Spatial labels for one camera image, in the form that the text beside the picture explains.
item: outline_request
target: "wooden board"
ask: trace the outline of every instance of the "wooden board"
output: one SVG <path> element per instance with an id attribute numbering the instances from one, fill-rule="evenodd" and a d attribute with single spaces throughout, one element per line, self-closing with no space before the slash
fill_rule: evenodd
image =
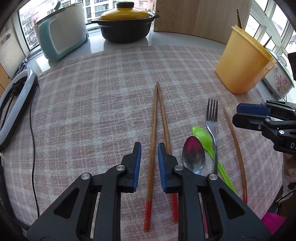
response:
<path id="1" fill-rule="evenodd" d="M 2 65 L 0 64 L 0 87 L 2 87 L 3 92 L 4 89 L 6 89 L 6 87 L 9 85 L 9 83 L 11 82 L 11 79 L 9 78 L 8 74 L 5 72 L 5 70 L 3 69 Z"/>
<path id="2" fill-rule="evenodd" d="M 154 31 L 189 34 L 227 44 L 237 24 L 236 9 L 244 29 L 252 0 L 156 0 Z"/>

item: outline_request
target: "metal fork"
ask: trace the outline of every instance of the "metal fork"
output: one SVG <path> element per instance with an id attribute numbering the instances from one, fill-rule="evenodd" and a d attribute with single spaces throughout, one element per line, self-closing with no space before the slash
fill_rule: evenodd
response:
<path id="1" fill-rule="evenodd" d="M 207 103 L 207 114 L 205 117 L 205 124 L 214 139 L 215 155 L 213 173 L 218 174 L 218 143 L 217 143 L 217 128 L 218 128 L 218 101 L 209 99 Z"/>

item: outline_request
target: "chopsticks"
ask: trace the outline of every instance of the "chopsticks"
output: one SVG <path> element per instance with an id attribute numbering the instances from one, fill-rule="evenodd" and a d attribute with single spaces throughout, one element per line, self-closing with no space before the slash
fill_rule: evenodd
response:
<path id="1" fill-rule="evenodd" d="M 239 28 L 242 28 L 242 24 L 241 24 L 241 22 L 240 22 L 240 18 L 239 18 L 239 10 L 238 10 L 238 8 L 237 8 L 237 26 L 238 26 Z"/>
<path id="2" fill-rule="evenodd" d="M 269 37 L 269 39 L 266 41 L 266 43 L 263 45 L 263 48 L 266 47 L 266 45 L 269 43 L 269 41 L 271 40 L 272 36 Z"/>
<path id="3" fill-rule="evenodd" d="M 164 136 L 165 136 L 165 148 L 166 148 L 167 154 L 172 155 L 172 147 L 170 145 L 170 135 L 168 132 L 168 123 L 167 123 L 166 116 L 165 116 L 165 107 L 163 105 L 163 98 L 162 98 L 159 82 L 156 82 L 156 85 L 157 85 L 157 93 L 158 93 L 158 98 L 159 98 L 161 119 L 163 122 L 163 132 L 164 132 Z M 172 208 L 173 208 L 173 221 L 174 221 L 174 223 L 178 223 L 178 220 L 179 220 L 178 195 L 176 193 L 172 193 L 171 198 L 172 198 Z"/>
<path id="4" fill-rule="evenodd" d="M 243 159 L 242 159 L 242 154 L 241 154 L 241 151 L 240 151 L 239 143 L 237 141 L 237 136 L 235 134 L 232 123 L 231 123 L 231 121 L 229 119 L 229 116 L 228 116 L 225 108 L 223 108 L 223 112 L 224 112 L 224 115 L 226 116 L 226 120 L 227 120 L 228 126 L 229 126 L 230 131 L 231 131 L 231 135 L 232 135 L 232 138 L 233 138 L 233 141 L 234 141 L 234 144 L 235 144 L 235 148 L 237 150 L 237 158 L 239 160 L 239 167 L 240 167 L 240 170 L 241 170 L 241 178 L 242 178 L 243 201 L 245 202 L 245 204 L 247 204 L 248 203 L 247 180 L 246 180 L 246 173 L 245 173 L 245 170 L 244 170 L 244 162 L 243 162 Z"/>
<path id="5" fill-rule="evenodd" d="M 153 179 L 154 179 L 154 162 L 155 162 L 155 143 L 156 143 L 156 121 L 157 121 L 157 85 L 154 87 L 154 100 L 152 109 L 152 128 L 150 136 L 150 153 L 148 166 L 147 194 L 145 204 L 144 232 L 149 232 L 152 196 L 153 196 Z"/>
<path id="6" fill-rule="evenodd" d="M 147 193 L 146 193 L 146 203 L 145 203 L 144 232 L 149 232 L 150 220 L 151 220 L 154 163 L 155 163 L 155 143 L 156 143 L 157 97 L 159 99 L 159 104 L 160 104 L 160 112 L 161 112 L 161 119 L 163 122 L 163 132 L 165 136 L 166 151 L 167 151 L 167 154 L 172 155 L 172 147 L 170 145 L 170 135 L 168 132 L 168 123 L 165 116 L 163 98 L 161 95 L 160 85 L 157 82 L 154 87 L 154 99 L 153 99 L 153 109 L 152 109 L 152 127 L 151 127 L 151 136 L 150 136 L 150 153 L 149 153 Z M 174 223 L 178 223 L 178 220 L 179 220 L 178 195 L 176 193 L 172 193 L 171 198 L 172 198 L 172 207 L 173 207 L 173 221 Z"/>

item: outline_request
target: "metal screw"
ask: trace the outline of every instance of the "metal screw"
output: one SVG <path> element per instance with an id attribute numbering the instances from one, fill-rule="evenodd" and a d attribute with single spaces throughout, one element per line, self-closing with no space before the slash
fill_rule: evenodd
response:
<path id="1" fill-rule="evenodd" d="M 90 178 L 90 174 L 87 172 L 81 175 L 81 179 L 83 179 L 83 180 L 87 180 L 89 178 Z"/>
<path id="2" fill-rule="evenodd" d="M 181 166 L 181 165 L 175 165 L 175 170 L 176 171 L 182 171 L 183 170 L 183 166 Z"/>
<path id="3" fill-rule="evenodd" d="M 209 178 L 213 181 L 217 180 L 218 179 L 218 176 L 216 174 L 210 174 L 209 175 Z"/>
<path id="4" fill-rule="evenodd" d="M 116 170 L 117 171 L 123 171 L 125 169 L 125 166 L 124 165 L 118 165 L 116 166 Z"/>

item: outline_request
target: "lid knob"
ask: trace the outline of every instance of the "lid knob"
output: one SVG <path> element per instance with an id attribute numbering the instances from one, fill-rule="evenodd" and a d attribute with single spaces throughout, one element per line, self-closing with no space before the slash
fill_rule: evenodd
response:
<path id="1" fill-rule="evenodd" d="M 133 8 L 133 6 L 134 6 L 133 2 L 127 2 L 127 1 L 126 2 L 118 2 L 116 4 L 117 8 L 129 8 L 129 7 Z"/>

